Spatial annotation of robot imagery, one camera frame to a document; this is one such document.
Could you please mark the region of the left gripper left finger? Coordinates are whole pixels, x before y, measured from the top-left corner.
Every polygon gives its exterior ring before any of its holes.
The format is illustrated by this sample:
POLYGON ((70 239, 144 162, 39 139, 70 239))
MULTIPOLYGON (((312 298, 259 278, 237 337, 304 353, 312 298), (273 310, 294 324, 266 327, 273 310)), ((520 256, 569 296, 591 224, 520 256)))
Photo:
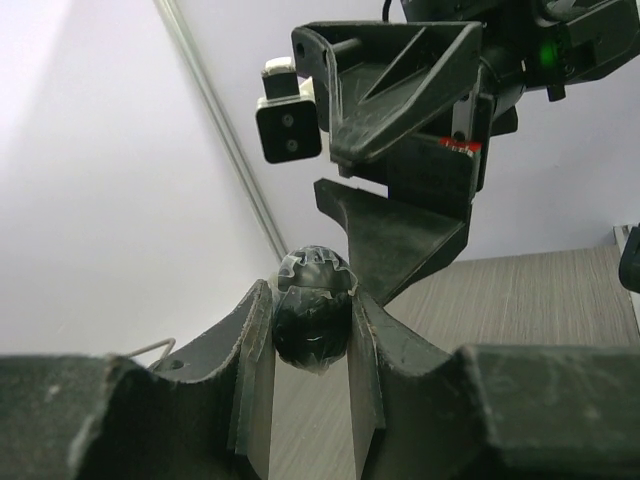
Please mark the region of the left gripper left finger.
POLYGON ((154 368, 122 356, 1 360, 5 479, 265 479, 272 294, 239 305, 154 368))

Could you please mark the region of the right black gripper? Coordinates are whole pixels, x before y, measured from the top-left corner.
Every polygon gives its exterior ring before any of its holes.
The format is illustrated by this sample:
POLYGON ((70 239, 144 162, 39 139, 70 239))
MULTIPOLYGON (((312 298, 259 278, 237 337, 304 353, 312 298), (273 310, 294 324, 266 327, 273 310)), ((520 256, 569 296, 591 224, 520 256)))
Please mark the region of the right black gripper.
POLYGON ((382 197, 328 179, 316 206, 348 240, 352 270, 386 305, 466 247, 494 121, 517 127, 524 87, 511 42, 518 1, 450 4, 408 23, 314 22, 295 28, 297 73, 325 110, 331 159, 384 184, 382 197))

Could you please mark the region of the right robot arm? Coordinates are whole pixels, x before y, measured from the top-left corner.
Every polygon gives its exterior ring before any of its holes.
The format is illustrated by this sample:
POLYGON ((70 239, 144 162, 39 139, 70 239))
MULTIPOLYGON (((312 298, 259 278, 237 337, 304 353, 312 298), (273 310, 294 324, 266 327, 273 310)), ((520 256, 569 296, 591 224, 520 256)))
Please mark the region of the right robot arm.
POLYGON ((316 204, 344 229, 363 288, 388 303, 466 247, 490 140, 517 102, 600 80, 639 53, 633 1, 407 1, 405 19, 292 31, 329 156, 378 196, 320 180, 316 204))

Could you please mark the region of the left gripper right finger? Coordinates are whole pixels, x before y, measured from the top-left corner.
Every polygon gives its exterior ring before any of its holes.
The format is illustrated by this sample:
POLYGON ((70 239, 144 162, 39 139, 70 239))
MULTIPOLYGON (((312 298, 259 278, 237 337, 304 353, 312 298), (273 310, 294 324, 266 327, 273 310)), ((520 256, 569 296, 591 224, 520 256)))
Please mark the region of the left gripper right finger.
POLYGON ((467 345, 445 353, 368 294, 348 373, 360 479, 635 479, 633 347, 467 345))

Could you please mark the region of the dusty black oval case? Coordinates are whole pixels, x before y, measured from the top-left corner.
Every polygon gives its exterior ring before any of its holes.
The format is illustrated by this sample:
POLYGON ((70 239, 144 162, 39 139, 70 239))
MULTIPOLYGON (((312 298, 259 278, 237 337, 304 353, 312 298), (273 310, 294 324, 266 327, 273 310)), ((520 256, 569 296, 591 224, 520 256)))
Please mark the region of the dusty black oval case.
POLYGON ((324 374, 345 354, 359 281, 328 247, 309 245, 286 254, 268 279, 272 340, 285 363, 324 374))

